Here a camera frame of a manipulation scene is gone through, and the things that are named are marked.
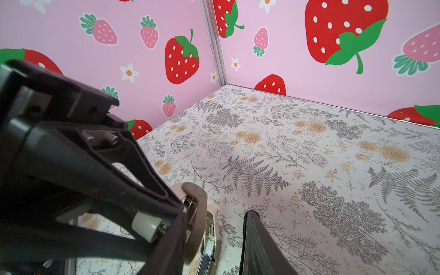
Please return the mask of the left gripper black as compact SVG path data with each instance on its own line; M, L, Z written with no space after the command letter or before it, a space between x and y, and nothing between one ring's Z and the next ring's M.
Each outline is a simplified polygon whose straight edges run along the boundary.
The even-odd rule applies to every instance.
M1 270L58 275L67 259L141 261L137 207L180 200L118 100L24 60L1 65Z

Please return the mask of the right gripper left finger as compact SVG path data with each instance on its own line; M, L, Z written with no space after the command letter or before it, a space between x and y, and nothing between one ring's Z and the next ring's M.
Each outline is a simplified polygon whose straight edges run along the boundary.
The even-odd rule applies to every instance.
M144 241L140 275L180 275L186 262L188 210L182 202L146 202L137 207L137 236Z

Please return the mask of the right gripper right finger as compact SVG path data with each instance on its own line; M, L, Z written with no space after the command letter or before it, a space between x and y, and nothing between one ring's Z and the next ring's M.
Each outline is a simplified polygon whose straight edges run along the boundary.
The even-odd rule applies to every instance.
M297 275L264 227L259 214L244 216L240 275Z

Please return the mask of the beige mini stapler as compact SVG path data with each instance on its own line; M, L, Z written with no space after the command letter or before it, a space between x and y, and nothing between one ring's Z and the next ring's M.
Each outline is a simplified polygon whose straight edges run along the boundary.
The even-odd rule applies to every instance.
M218 226L218 209L208 204L207 192L185 182L171 186L184 204L187 233L183 251L188 275L214 275L220 261L222 241Z

